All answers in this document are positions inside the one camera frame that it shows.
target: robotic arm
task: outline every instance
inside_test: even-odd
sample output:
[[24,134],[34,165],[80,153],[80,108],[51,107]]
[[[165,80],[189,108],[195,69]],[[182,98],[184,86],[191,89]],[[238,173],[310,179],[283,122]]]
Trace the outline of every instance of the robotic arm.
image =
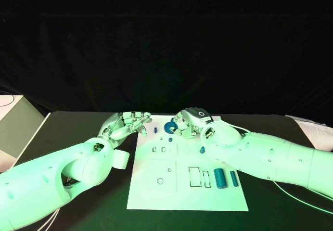
[[[35,223],[103,183],[111,167],[126,168],[130,154],[116,148],[136,131],[147,135],[149,121],[150,113],[114,114],[96,138],[0,174],[0,231]],[[73,179],[65,185],[61,175]]]
[[209,158],[264,180],[300,185],[333,197],[333,154],[305,147],[276,136],[244,130],[221,119],[212,120],[202,108],[188,108],[175,116],[184,118],[185,130],[171,130],[186,138],[201,139]]

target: white paper sheet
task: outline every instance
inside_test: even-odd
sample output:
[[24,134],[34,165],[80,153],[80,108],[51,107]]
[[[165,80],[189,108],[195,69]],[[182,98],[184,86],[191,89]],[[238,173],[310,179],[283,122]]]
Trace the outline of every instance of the white paper sheet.
[[[172,118],[171,115],[153,115],[153,122],[145,124],[149,135],[139,135],[127,209],[248,211],[240,178],[238,187],[234,187],[231,179],[231,171],[237,173],[237,170],[227,163],[215,163],[199,152],[199,136],[185,139],[165,132],[165,124]],[[201,187],[191,186],[189,167],[199,167]],[[225,172],[225,189],[217,187],[217,168]]]

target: black backdrop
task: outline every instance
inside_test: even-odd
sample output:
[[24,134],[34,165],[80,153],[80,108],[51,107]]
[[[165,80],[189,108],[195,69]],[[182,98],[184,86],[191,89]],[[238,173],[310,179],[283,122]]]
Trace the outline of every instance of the black backdrop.
[[2,1],[0,90],[39,110],[290,114],[333,124],[331,1]]

